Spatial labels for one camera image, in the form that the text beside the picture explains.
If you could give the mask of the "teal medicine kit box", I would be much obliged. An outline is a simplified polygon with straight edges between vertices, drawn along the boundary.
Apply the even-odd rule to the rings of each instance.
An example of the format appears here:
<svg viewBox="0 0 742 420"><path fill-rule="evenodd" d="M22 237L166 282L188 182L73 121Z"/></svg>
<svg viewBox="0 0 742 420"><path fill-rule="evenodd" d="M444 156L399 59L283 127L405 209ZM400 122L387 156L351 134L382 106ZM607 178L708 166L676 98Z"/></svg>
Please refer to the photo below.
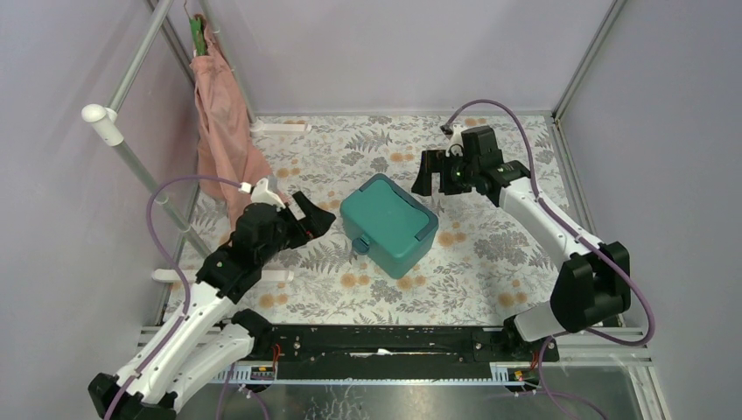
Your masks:
<svg viewBox="0 0 742 420"><path fill-rule="evenodd" d="M354 253L394 279L406 276L431 250L439 227L427 206L382 173L350 193L339 210Z"/></svg>

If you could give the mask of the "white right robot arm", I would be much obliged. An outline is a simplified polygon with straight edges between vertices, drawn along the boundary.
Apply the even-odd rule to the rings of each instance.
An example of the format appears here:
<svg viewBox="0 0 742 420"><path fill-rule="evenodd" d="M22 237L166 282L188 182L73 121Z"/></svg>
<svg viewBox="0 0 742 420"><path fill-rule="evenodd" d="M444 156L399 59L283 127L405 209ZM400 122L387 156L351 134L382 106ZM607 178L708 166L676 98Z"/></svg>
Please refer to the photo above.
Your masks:
<svg viewBox="0 0 742 420"><path fill-rule="evenodd" d="M607 244L584 231L543 193L522 162L505 161L494 130L441 128L449 139L445 149L425 150L411 190L457 195L475 191L514 217L559 268L548 301L504 323L501 346L510 359L522 361L536 342L557 333L579 333L626 311L631 291L617 269L628 269L628 252L620 243Z"/></svg>

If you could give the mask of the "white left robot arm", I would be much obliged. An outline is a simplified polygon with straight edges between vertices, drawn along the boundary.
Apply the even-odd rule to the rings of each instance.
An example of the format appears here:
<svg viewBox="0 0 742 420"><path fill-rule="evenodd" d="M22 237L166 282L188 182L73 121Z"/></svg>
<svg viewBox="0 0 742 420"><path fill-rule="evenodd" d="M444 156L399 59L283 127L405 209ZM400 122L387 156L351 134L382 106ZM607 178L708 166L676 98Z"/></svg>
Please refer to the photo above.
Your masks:
<svg viewBox="0 0 742 420"><path fill-rule="evenodd" d="M102 419L174 419L188 400L238 360L259 360L271 348L266 319L244 310L206 345L200 340L231 312L263 276L263 267L285 249L326 234L336 217L302 192L292 198L304 212L257 200L245 207L226 243L203 262L190 285L184 312L115 374L99 373L88 385Z"/></svg>

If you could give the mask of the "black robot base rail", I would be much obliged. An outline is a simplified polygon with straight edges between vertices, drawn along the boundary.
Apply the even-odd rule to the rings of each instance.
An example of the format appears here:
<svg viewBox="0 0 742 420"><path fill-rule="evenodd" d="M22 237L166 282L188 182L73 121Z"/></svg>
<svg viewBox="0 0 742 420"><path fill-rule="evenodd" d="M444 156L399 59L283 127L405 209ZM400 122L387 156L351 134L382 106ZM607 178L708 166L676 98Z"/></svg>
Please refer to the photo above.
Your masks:
<svg viewBox="0 0 742 420"><path fill-rule="evenodd" d="M512 344L499 327L274 325L245 362L276 368L280 381L466 381L491 366L557 362L557 345Z"/></svg>

